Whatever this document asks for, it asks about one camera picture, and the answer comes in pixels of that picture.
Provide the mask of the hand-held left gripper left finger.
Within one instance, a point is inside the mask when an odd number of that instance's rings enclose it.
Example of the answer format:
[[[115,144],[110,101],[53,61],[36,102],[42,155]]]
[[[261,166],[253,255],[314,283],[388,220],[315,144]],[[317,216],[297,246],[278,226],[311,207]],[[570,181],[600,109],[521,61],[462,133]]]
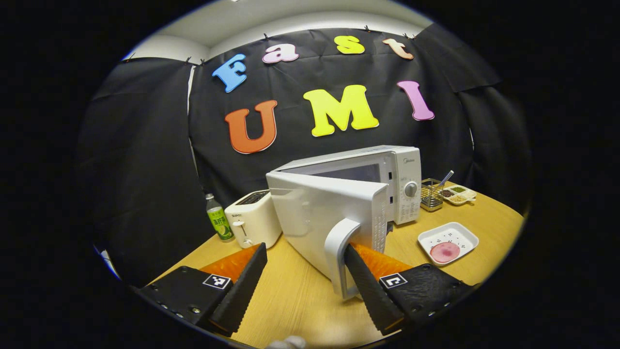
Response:
[[[209,332],[237,332],[267,263],[266,245],[235,252],[206,267],[181,266],[138,289],[144,300]]]

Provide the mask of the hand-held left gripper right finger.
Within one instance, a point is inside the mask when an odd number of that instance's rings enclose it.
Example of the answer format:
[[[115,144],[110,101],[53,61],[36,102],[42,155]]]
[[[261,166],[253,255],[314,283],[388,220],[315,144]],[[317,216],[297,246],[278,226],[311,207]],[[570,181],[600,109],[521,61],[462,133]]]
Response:
[[[383,335],[418,329],[478,289],[432,264],[412,267],[358,243],[347,246],[344,261]]]

